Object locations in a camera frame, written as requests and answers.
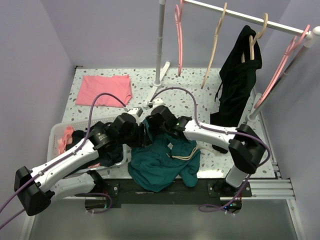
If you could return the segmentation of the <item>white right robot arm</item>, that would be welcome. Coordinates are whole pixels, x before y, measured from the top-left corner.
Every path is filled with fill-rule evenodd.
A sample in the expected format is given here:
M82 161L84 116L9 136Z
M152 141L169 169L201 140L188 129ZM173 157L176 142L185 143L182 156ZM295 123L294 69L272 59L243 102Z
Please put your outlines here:
M230 197L235 196L243 182L256 173L265 152L269 152L267 145L247 124L222 127L200 123L192 117L176 117L164 105L155 107L146 121L152 133L166 133L177 139L200 141L229 152L233 167L227 173L222 189Z

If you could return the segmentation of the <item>green shorts with drawstring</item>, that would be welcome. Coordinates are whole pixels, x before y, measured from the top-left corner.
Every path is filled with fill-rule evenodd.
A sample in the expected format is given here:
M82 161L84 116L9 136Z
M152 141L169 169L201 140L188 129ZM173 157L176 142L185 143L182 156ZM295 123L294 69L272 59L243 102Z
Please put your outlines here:
M180 176L187 187L195 187L201 157L197 142L147 133L152 144L131 149L128 173L135 183L157 193Z

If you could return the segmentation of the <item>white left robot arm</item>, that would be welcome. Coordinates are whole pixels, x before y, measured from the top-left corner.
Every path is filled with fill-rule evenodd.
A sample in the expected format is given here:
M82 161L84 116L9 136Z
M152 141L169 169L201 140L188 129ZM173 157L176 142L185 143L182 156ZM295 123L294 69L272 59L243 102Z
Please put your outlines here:
M116 149L143 147L149 143L141 114L132 109L114 121L95 123L85 136L66 152L33 169L23 166L15 172L14 192L28 216L43 212L56 200L90 193L99 196L104 190L103 179L95 170L70 175L91 166Z

